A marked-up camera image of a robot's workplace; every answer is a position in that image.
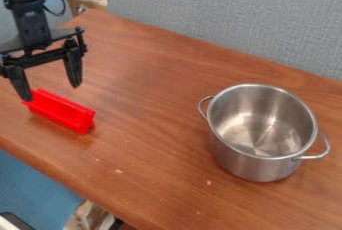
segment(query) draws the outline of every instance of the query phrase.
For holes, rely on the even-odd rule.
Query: wooden table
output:
[[[342,84],[101,11],[75,25],[89,48],[81,87],[61,62],[28,78],[95,109],[96,128],[79,135],[31,114],[3,79],[1,149],[137,229],[342,229]],[[239,83],[299,95],[331,142],[278,182],[234,177],[208,150],[198,101]]]

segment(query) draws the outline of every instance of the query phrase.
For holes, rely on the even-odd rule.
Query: gray wall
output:
[[[53,10],[60,11],[61,3],[59,0],[47,0],[45,5]],[[47,12],[49,26],[57,26],[61,23],[67,22],[71,19],[71,11],[67,9],[67,13],[63,17],[55,17]],[[0,0],[0,43],[11,40],[16,35],[16,26],[12,13],[4,8],[3,0]]]
[[[342,0],[109,0],[108,11],[342,79]]]

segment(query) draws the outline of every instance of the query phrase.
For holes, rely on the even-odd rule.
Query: pot rim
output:
[[[310,136],[310,139],[308,141],[306,142],[304,146],[302,147],[302,149],[299,151],[296,151],[295,153],[292,154],[288,154],[288,155],[283,155],[283,156],[270,156],[270,157],[266,157],[266,156],[259,156],[259,155],[254,155],[254,154],[248,154],[248,153],[244,153],[243,151],[240,151],[239,149],[236,149],[235,147],[230,146],[227,144],[227,142],[223,140],[223,138],[220,137],[219,133],[216,132],[215,128],[212,127],[212,124],[211,124],[211,111],[212,111],[212,106],[215,104],[215,101],[218,100],[218,98],[228,93],[230,91],[240,88],[240,87],[266,87],[266,88],[272,88],[275,90],[278,90],[279,92],[283,92],[286,93],[292,99],[296,100],[296,102],[304,107],[304,109],[307,110],[308,112],[308,115],[310,115],[310,118],[311,118],[311,121],[312,121],[312,133],[311,133],[311,136]],[[210,101],[210,104],[208,104],[208,109],[207,109],[207,122],[208,122],[208,125],[210,125],[210,128],[211,128],[211,131],[214,132],[216,138],[220,140],[220,142],[230,148],[232,149],[235,152],[248,156],[248,157],[252,157],[252,158],[256,158],[256,159],[263,159],[263,160],[279,160],[279,159],[288,159],[288,158],[295,158],[295,157],[299,157],[304,152],[306,150],[310,148],[310,146],[312,145],[315,139],[316,139],[316,135],[318,135],[318,123],[316,123],[316,119],[315,119],[315,115],[312,113],[312,111],[310,110],[308,106],[306,105],[306,103],[300,100],[300,98],[294,95],[292,93],[290,93],[288,91],[286,91],[284,89],[282,89],[280,87],[278,86],[272,86],[272,85],[267,85],[267,84],[256,84],[256,83],[246,83],[246,84],[238,84],[238,85],[234,85],[231,87],[228,87],[227,89],[222,90],[212,98],[212,100]]]

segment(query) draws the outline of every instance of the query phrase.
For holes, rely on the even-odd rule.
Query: table surface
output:
[[[69,87],[63,62],[28,78],[95,109],[96,127],[79,135],[29,113],[3,79],[0,148],[137,229],[341,229],[342,84],[103,11],[75,25],[89,49],[83,85]],[[198,102],[240,83],[295,93],[331,142],[278,182],[232,176],[208,149]],[[321,151],[316,141],[308,154]]]

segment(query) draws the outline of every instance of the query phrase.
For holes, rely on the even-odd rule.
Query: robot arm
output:
[[[87,51],[84,31],[80,27],[51,30],[45,16],[45,11],[51,11],[44,2],[45,0],[4,0],[7,9],[12,11],[19,35],[12,41],[0,44],[0,75],[9,79],[25,101],[32,100],[25,68],[63,59],[71,85],[77,87],[81,83],[81,57]],[[61,48],[33,54],[35,50],[45,50],[59,40],[65,40]],[[24,55],[12,57],[9,53],[16,51],[23,51]]]

